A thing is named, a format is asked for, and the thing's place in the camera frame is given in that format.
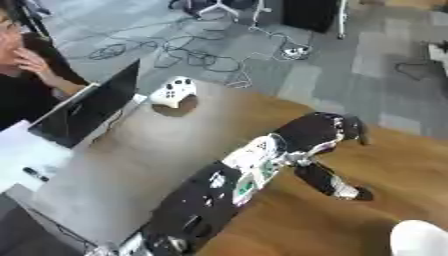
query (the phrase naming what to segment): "woman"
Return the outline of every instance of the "woman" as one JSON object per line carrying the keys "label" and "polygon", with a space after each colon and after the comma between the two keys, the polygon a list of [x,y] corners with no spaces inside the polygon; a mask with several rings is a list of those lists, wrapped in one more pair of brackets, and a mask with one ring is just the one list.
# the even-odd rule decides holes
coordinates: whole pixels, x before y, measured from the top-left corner
{"label": "woman", "polygon": [[0,131],[51,110],[54,91],[71,96],[88,84],[49,42],[22,35],[14,16],[0,0]]}

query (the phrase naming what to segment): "white desk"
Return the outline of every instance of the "white desk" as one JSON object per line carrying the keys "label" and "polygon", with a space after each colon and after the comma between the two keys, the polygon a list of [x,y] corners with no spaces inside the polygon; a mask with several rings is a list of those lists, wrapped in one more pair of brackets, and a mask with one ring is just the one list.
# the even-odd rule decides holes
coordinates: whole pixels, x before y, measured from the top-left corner
{"label": "white desk", "polygon": [[[146,96],[136,94],[124,108],[121,119],[125,119],[134,111]],[[92,141],[107,132],[110,123],[116,125],[120,113],[117,112],[106,120],[100,127],[88,135],[74,149],[67,149],[54,142],[46,141],[28,132],[30,124],[22,121],[0,133],[0,192],[4,192],[15,184],[21,184],[35,192],[44,183],[23,171],[30,167],[41,175],[52,178],[57,174],[60,166],[64,166],[72,159],[75,152],[83,151]]]}

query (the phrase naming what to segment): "chair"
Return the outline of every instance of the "chair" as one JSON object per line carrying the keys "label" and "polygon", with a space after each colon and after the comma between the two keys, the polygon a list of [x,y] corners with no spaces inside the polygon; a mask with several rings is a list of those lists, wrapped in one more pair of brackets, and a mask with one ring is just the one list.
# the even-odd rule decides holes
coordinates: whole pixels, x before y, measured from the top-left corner
{"label": "chair", "polygon": [[221,10],[224,10],[226,12],[229,12],[230,14],[233,15],[234,21],[238,22],[239,17],[240,17],[239,12],[237,10],[235,10],[233,8],[230,8],[229,6],[225,5],[223,3],[223,0],[217,0],[214,5],[211,5],[211,6],[207,7],[207,8],[205,8],[205,9],[202,9],[201,11],[199,11],[198,14],[199,14],[199,16],[202,17],[202,15],[204,15],[204,13],[211,12],[211,11],[214,11],[214,10],[217,10],[217,9],[221,9]]}

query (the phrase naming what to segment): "game controller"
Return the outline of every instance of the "game controller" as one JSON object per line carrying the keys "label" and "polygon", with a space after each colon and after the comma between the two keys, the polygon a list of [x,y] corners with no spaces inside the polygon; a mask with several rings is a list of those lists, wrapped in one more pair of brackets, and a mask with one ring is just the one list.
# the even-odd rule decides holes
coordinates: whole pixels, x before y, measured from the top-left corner
{"label": "game controller", "polygon": [[191,78],[178,76],[152,93],[150,100],[156,105],[179,108],[180,102],[190,95],[197,95],[195,83]]}

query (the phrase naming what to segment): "white object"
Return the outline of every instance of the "white object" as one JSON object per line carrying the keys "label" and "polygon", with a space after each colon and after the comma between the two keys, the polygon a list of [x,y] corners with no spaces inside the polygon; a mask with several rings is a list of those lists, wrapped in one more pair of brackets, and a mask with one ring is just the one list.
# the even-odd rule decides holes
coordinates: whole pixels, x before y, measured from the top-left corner
{"label": "white object", "polygon": [[272,8],[267,8],[265,0],[258,0],[257,9],[254,12],[253,16],[253,25],[254,27],[258,27],[259,25],[259,19],[262,12],[272,12]]}
{"label": "white object", "polygon": [[197,89],[193,80],[188,77],[178,76],[151,94],[150,99],[153,104],[179,108],[179,103],[182,100],[189,95],[196,94]]}
{"label": "white object", "polygon": [[338,23],[339,23],[339,33],[338,38],[344,39],[346,36],[345,32],[345,23],[348,19],[347,14],[348,0],[341,0],[339,5],[339,13],[338,13]]}
{"label": "white object", "polygon": [[431,60],[442,62],[445,73],[448,76],[448,53],[445,53],[435,44],[429,44],[429,57]]}
{"label": "white object", "polygon": [[229,6],[223,4],[222,1],[223,0],[217,0],[216,4],[214,4],[212,6],[209,6],[209,7],[205,8],[205,9],[199,11],[199,16],[202,17],[202,15],[204,15],[204,13],[206,13],[206,12],[211,12],[211,11],[214,11],[214,10],[217,10],[217,9],[222,9],[222,10],[224,10],[226,12],[231,13],[233,15],[235,21],[238,21],[238,19],[240,17],[239,12],[236,11],[235,9],[232,9]]}
{"label": "white object", "polygon": [[283,57],[285,59],[291,59],[291,60],[300,60],[305,58],[309,54],[310,54],[310,47],[306,46],[299,48],[285,49],[283,51]]}
{"label": "white object", "polygon": [[276,161],[280,157],[274,136],[269,134],[258,137],[222,160],[225,165],[242,173],[233,193],[235,205],[247,203],[282,167]]}
{"label": "white object", "polygon": [[448,233],[420,220],[407,220],[394,227],[390,245],[393,256],[448,256]]}

